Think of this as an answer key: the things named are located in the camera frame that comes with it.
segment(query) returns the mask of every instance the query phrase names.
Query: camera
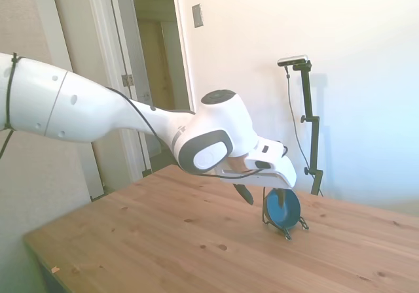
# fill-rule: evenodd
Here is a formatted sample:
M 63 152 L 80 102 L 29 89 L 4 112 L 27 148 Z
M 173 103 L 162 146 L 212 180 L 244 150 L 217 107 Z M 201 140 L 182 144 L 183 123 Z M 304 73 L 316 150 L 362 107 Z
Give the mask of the camera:
M 289 58 L 282 58 L 278 60 L 278 66 L 291 66 L 296 64 L 303 64 L 308 61 L 308 56 L 290 56 Z

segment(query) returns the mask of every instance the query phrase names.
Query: light switch plate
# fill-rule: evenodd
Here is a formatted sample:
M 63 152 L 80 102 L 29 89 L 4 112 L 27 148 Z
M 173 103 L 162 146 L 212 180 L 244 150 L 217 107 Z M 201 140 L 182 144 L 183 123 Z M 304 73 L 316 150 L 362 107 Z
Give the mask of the light switch plate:
M 201 4 L 197 4 L 192 7 L 192 14 L 194 16 L 195 28 L 203 26 L 204 21 L 202 20 Z

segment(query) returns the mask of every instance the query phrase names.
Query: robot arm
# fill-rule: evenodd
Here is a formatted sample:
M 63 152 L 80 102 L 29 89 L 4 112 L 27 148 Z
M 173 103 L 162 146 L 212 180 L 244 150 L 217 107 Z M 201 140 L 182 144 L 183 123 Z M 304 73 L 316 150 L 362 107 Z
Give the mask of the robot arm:
M 0 130 L 7 120 L 11 59 L 0 54 Z M 255 133 L 243 101 L 234 92 L 207 94 L 196 114 L 132 104 L 188 173 L 199 175 L 215 168 L 217 175 L 235 184 L 276 188 L 295 184 L 295 170 L 283 155 L 283 145 Z M 16 64 L 9 110 L 15 130 L 63 141 L 92 142 L 118 128 L 153 134 L 122 96 L 72 72 L 25 58 Z M 237 179 L 254 170 L 260 171 Z

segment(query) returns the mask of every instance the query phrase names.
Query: blue bowl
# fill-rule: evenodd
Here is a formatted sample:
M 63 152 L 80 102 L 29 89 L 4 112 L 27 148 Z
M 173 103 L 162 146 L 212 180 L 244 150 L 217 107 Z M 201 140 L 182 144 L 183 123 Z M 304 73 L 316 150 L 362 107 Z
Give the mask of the blue bowl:
M 281 208 L 274 189 L 263 200 L 263 212 L 269 223 L 280 229 L 293 228 L 300 219 L 300 201 L 292 190 L 285 190 L 285 200 Z

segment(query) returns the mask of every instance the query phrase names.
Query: doorway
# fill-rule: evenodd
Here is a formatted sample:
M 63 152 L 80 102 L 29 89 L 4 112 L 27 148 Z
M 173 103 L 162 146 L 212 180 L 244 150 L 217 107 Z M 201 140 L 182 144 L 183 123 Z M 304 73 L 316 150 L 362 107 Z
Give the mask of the doorway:
M 133 0 L 151 103 L 164 110 L 189 110 L 189 97 L 173 0 Z M 151 169 L 175 163 L 169 148 L 146 135 Z

